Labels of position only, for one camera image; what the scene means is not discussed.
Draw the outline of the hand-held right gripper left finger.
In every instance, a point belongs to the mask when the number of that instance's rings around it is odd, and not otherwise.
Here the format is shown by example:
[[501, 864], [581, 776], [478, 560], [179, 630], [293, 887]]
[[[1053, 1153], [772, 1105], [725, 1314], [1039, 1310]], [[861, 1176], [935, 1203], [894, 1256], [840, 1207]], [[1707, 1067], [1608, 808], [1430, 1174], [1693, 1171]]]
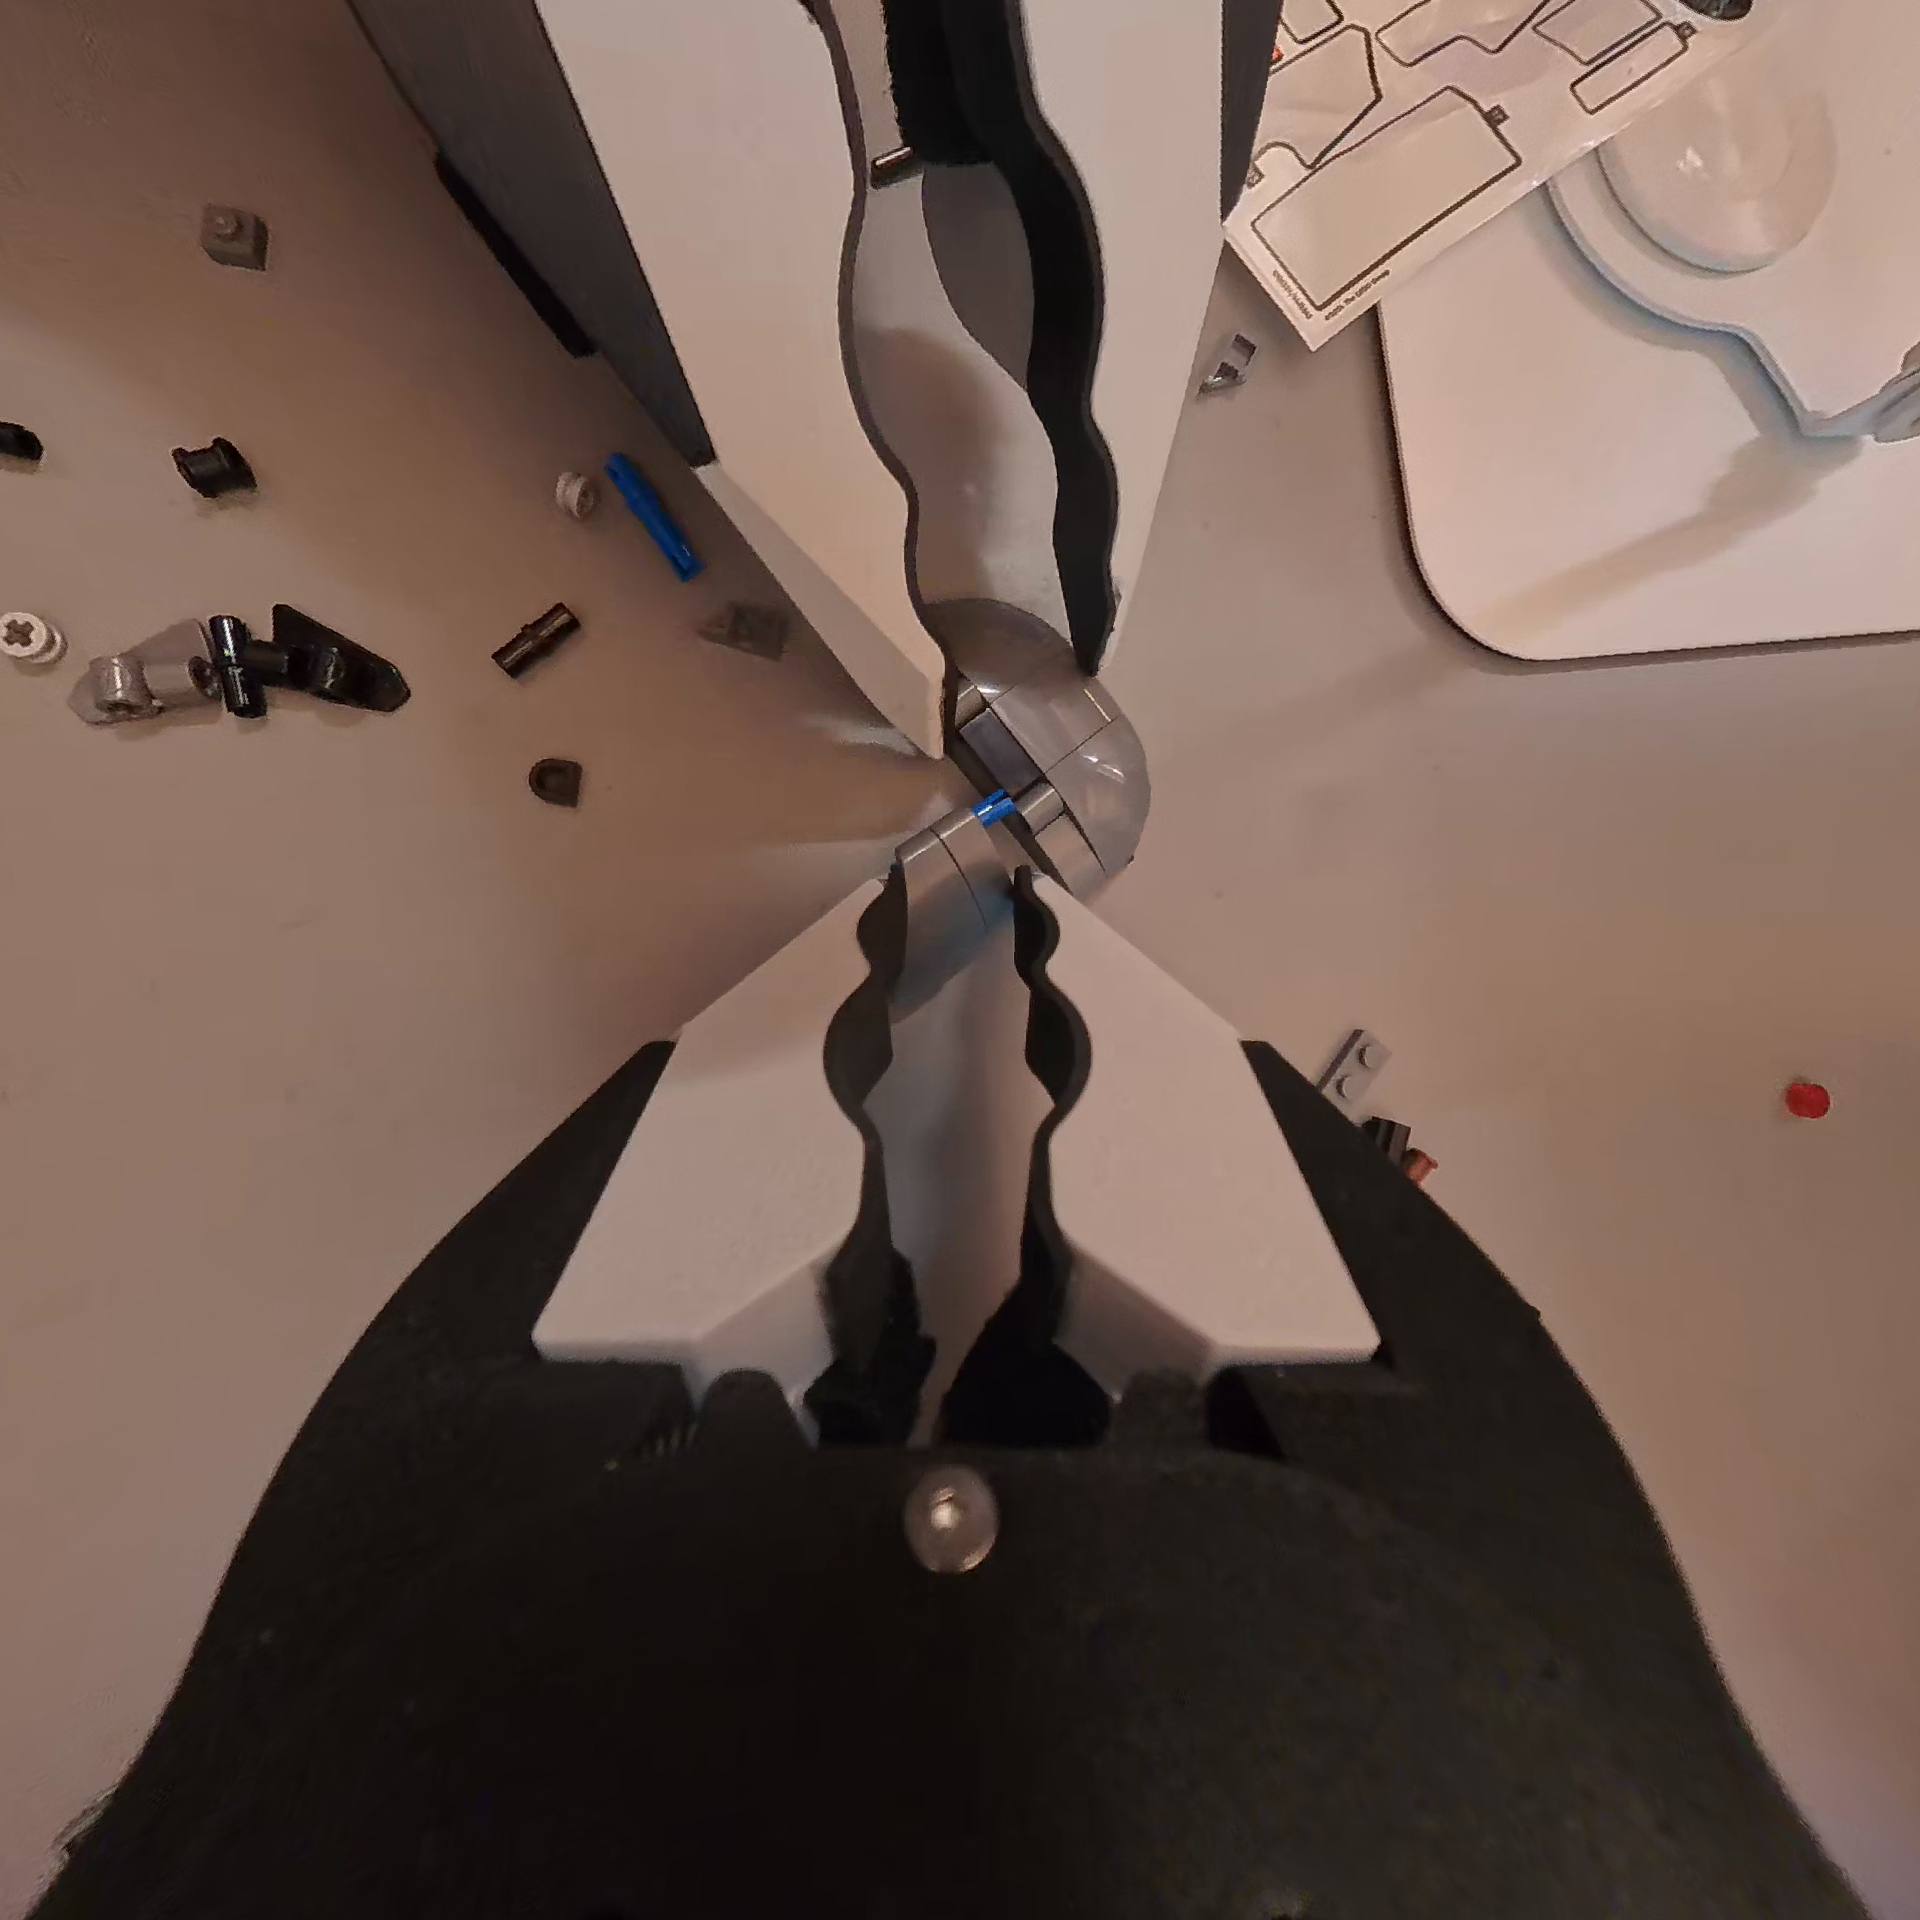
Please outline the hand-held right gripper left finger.
[[901, 1444], [922, 1310], [869, 1116], [904, 884], [859, 884], [674, 1041], [535, 1321], [546, 1361], [645, 1361], [692, 1399], [772, 1378], [830, 1443]]

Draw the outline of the dark grey curved lego panel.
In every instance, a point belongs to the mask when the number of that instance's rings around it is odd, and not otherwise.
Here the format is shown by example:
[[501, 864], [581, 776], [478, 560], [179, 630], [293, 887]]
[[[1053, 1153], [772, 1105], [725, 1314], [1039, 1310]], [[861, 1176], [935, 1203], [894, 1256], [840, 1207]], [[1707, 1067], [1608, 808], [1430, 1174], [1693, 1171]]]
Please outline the dark grey curved lego panel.
[[947, 660], [943, 737], [1004, 827], [1080, 900], [1135, 858], [1150, 809], [1144, 748], [1068, 638], [988, 598], [940, 600], [925, 624]]

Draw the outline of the white sticker sheet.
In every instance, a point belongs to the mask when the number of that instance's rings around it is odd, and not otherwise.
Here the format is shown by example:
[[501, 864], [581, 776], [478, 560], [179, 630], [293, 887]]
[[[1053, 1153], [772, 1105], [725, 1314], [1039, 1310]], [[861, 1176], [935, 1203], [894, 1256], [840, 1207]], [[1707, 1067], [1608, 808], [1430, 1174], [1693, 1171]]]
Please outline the white sticker sheet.
[[1763, 23], [1763, 6], [1284, 3], [1223, 242], [1315, 350]]

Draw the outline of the grey bent lego beam assembly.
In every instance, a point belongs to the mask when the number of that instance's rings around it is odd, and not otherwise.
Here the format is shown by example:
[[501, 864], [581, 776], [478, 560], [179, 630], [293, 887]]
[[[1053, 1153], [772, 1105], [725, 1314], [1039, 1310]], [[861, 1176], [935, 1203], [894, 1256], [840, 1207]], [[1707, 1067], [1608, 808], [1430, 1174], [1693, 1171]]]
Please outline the grey bent lego beam assembly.
[[1013, 876], [983, 825], [959, 808], [895, 849], [902, 883], [902, 966], [891, 991], [899, 1025], [967, 972], [1013, 912]]

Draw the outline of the long blue lego pin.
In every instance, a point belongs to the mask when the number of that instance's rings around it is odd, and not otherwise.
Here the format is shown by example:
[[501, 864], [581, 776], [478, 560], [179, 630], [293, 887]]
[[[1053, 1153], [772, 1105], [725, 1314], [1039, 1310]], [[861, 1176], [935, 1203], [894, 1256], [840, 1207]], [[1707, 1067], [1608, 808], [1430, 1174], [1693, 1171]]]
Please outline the long blue lego pin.
[[604, 460], [604, 475], [624, 510], [669, 566], [676, 580], [684, 586], [692, 584], [704, 572], [704, 560], [645, 472], [636, 467], [632, 458], [618, 451]]

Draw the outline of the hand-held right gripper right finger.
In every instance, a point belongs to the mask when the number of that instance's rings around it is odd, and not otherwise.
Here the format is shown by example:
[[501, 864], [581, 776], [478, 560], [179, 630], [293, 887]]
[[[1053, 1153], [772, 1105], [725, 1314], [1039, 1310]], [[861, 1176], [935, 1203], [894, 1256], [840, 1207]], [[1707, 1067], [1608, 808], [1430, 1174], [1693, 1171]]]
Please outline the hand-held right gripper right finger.
[[1047, 1112], [1013, 1433], [1096, 1438], [1140, 1377], [1371, 1361], [1375, 1319], [1236, 1028], [1035, 871], [1014, 878], [1014, 969]]

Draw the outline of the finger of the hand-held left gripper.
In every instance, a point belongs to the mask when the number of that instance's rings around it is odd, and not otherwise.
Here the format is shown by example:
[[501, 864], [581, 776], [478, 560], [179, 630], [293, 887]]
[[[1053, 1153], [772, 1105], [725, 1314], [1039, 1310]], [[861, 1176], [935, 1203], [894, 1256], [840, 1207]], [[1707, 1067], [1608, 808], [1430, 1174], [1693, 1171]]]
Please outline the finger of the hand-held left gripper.
[[1006, 6], [1000, 169], [1034, 282], [1026, 396], [1053, 462], [1068, 641], [1099, 671], [1133, 598], [1220, 251], [1224, 8]]
[[539, 16], [704, 422], [696, 478], [879, 719], [943, 758], [915, 499], [856, 370], [869, 155], [830, 6]]

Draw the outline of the white book stand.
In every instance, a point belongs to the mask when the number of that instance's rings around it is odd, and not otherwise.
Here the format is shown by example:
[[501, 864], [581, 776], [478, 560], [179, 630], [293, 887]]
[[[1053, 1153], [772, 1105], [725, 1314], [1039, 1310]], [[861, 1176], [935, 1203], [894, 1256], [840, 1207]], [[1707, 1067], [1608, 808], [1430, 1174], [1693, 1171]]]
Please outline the white book stand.
[[1528, 663], [1915, 636], [1915, 6], [1781, 20], [1835, 178], [1776, 264], [1702, 273], [1599, 154], [1382, 302], [1412, 556], [1477, 642]]

